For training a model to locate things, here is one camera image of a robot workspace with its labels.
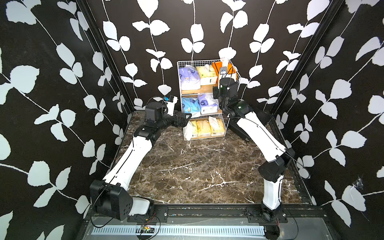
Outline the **light blue tissue pack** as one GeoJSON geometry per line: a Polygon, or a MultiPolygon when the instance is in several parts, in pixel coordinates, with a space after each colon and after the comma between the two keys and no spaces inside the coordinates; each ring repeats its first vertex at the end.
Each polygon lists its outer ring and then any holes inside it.
{"type": "Polygon", "coordinates": [[[201,116],[201,108],[196,97],[182,98],[182,110],[183,113],[192,114],[192,118],[198,118],[201,116]]]}

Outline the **purple white tissue pack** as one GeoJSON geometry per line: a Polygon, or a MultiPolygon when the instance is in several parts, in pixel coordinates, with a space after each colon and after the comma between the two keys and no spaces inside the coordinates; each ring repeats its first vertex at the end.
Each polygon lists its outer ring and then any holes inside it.
{"type": "Polygon", "coordinates": [[[219,110],[219,102],[213,94],[198,95],[202,115],[214,114],[219,110]]]}

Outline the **pale yellow tissue pack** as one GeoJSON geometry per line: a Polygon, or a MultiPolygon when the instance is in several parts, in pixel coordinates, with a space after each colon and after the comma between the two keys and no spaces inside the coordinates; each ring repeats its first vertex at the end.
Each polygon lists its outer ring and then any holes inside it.
{"type": "Polygon", "coordinates": [[[218,76],[212,65],[198,66],[197,71],[200,76],[201,86],[216,84],[218,76]]]}

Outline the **orange tissue box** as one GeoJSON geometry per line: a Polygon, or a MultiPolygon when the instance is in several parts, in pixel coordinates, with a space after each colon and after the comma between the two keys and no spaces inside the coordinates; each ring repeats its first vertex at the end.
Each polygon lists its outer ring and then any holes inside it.
{"type": "Polygon", "coordinates": [[[232,63],[228,63],[227,66],[224,66],[222,62],[213,62],[212,66],[218,77],[218,80],[221,78],[232,78],[235,81],[237,80],[237,69],[232,63]]]}

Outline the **purple tissue pack top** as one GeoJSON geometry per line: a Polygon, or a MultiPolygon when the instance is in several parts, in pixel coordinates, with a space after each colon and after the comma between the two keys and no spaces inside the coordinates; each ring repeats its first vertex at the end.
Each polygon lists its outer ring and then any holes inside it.
{"type": "Polygon", "coordinates": [[[194,67],[179,68],[179,79],[182,91],[198,90],[201,88],[200,75],[194,67]]]}

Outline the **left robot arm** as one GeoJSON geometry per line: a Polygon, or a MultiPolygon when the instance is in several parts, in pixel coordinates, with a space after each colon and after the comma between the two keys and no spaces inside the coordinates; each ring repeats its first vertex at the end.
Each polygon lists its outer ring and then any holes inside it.
{"type": "Polygon", "coordinates": [[[146,106],[146,118],[133,133],[132,141],[121,159],[102,180],[95,180],[90,185],[94,213],[120,221],[134,215],[153,215],[154,202],[147,198],[132,197],[129,185],[162,130],[170,126],[184,128],[192,118],[192,114],[176,111],[174,106],[174,100],[151,102],[146,106]]]}

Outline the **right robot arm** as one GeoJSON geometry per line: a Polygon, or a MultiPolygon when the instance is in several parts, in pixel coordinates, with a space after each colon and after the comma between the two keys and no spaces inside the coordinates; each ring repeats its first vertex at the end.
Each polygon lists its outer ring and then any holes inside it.
{"type": "Polygon", "coordinates": [[[259,174],[264,179],[264,195],[260,215],[271,223],[283,214],[282,183],[285,171],[294,159],[295,151],[281,144],[265,127],[259,117],[267,114],[254,110],[246,101],[238,97],[238,83],[229,77],[221,78],[213,88],[214,99],[229,119],[229,128],[244,140],[252,140],[264,155],[265,162],[259,166],[259,174]]]}

